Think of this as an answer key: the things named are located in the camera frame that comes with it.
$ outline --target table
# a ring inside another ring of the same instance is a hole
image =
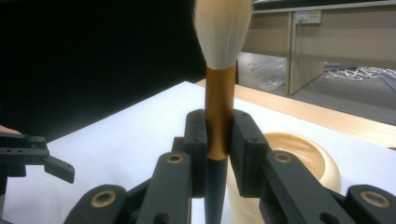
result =
[[[150,178],[156,160],[182,136],[186,115],[204,108],[205,89],[183,82],[75,133],[48,143],[50,154],[76,169],[75,184],[27,166],[27,176],[10,178],[4,219],[15,224],[63,223],[79,198],[103,184],[131,189]],[[235,99],[263,132],[292,132],[324,147],[337,163],[342,193],[371,184],[396,194],[396,151],[315,123]],[[203,200],[193,200],[192,223],[204,223]],[[222,223],[232,223],[228,198]]]

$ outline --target power socket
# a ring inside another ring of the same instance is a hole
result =
[[[295,12],[295,23],[321,24],[321,10]]]

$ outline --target wooden brush handle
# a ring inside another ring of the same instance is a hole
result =
[[[205,120],[209,144],[207,157],[214,161],[228,157],[235,67],[234,65],[220,70],[206,68]]]

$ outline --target brush handle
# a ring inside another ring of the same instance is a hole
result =
[[[228,158],[221,161],[207,159],[205,223],[220,224],[227,180]]]
[[[207,157],[214,161],[228,157],[233,120],[235,67],[234,65],[220,70],[206,68]]]

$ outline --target white bristle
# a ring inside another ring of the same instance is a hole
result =
[[[194,26],[212,69],[235,65],[252,15],[251,0],[196,0]]]

